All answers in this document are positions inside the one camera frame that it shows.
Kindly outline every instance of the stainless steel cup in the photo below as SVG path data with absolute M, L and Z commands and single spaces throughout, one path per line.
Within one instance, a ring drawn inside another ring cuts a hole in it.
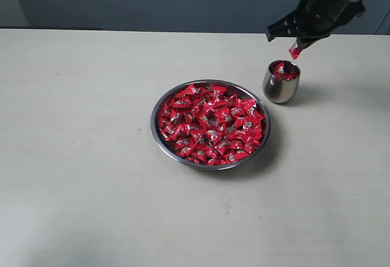
M 296 77 L 290 80 L 281 79 L 273 72 L 275 67 L 284 62 L 283 72 L 296 73 Z M 300 78 L 300 69 L 293 62 L 287 60 L 278 60 L 269 64 L 263 81 L 264 95 L 276 104 L 282 104 L 291 100 L 298 89 Z

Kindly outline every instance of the white table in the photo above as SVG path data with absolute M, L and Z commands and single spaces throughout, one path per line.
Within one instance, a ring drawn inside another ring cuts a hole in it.
M 265 69 L 292 43 L 0 30 L 0 266 L 388 266 L 390 37 L 316 43 L 296 98 L 271 104 Z M 159 97 L 204 78 L 270 111 L 240 169 L 187 168 L 152 138 Z

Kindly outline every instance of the gray wall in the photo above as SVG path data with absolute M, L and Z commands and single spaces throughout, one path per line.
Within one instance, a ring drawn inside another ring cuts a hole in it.
M 27 25 L 27 19 L 18 0 L 0 0 L 0 27 Z
M 32 26 L 113 30 L 264 32 L 299 0 L 19 0 Z M 367 13 L 338 32 L 371 34 L 390 0 L 365 0 Z

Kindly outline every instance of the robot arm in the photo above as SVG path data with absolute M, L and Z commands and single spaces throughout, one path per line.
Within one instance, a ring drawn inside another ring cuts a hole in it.
M 290 49 L 294 59 L 300 52 L 321 38 L 328 37 L 337 27 L 349 23 L 366 10 L 363 0 L 300 0 L 297 8 L 280 21 L 267 27 L 268 41 L 275 37 L 296 37 Z

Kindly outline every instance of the stainless steel plate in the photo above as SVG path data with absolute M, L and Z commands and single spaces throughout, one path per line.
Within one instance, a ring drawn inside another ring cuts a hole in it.
M 259 112 L 264 115 L 264 120 L 262 120 L 262 125 L 263 125 L 263 132 L 264 132 L 264 137 L 261 140 L 260 147 L 256 149 L 255 152 L 253 152 L 250 156 L 235 162 L 235 163 L 229 163 L 227 165 L 217 165 L 217 166 L 211 166 L 211 165 L 197 165 L 195 163 L 189 162 L 185 159 L 180 158 L 177 156 L 175 153 L 173 153 L 167 145 L 165 145 L 163 139 L 160 136 L 160 130 L 158 128 L 158 120 L 157 120 L 157 115 L 160 110 L 160 106 L 164 102 L 165 99 L 169 98 L 170 96 L 174 95 L 175 93 L 183 90 L 185 87 L 187 87 L 189 84 L 194 84 L 196 87 L 202 86 L 202 87 L 210 87 L 212 85 L 220 85 L 224 86 L 227 88 L 226 95 L 233 95 L 237 94 L 240 99 L 249 99 L 249 98 L 254 98 L 257 101 L 257 106 Z M 271 130 L 271 118 L 269 116 L 268 110 L 265 107 L 265 105 L 259 100 L 257 96 L 255 96 L 252 92 L 249 90 L 246 90 L 245 88 L 233 84 L 230 82 L 222 81 L 222 80 L 195 80 L 195 81 L 190 81 L 184 84 L 181 84 L 179 86 L 176 86 L 175 88 L 169 90 L 167 93 L 165 93 L 156 103 L 152 116 L 151 116 L 151 129 L 152 129 L 152 134 L 159 145 L 159 147 L 170 157 L 172 157 L 174 160 L 177 160 L 180 163 L 183 163 L 185 165 L 191 166 L 193 168 L 198 168 L 198 169 L 203 169 L 206 171 L 219 171 L 222 169 L 228 169 L 228 168 L 234 168 L 238 165 L 242 165 L 243 163 L 247 162 L 248 160 L 254 158 L 266 145 L 269 137 L 269 133 Z

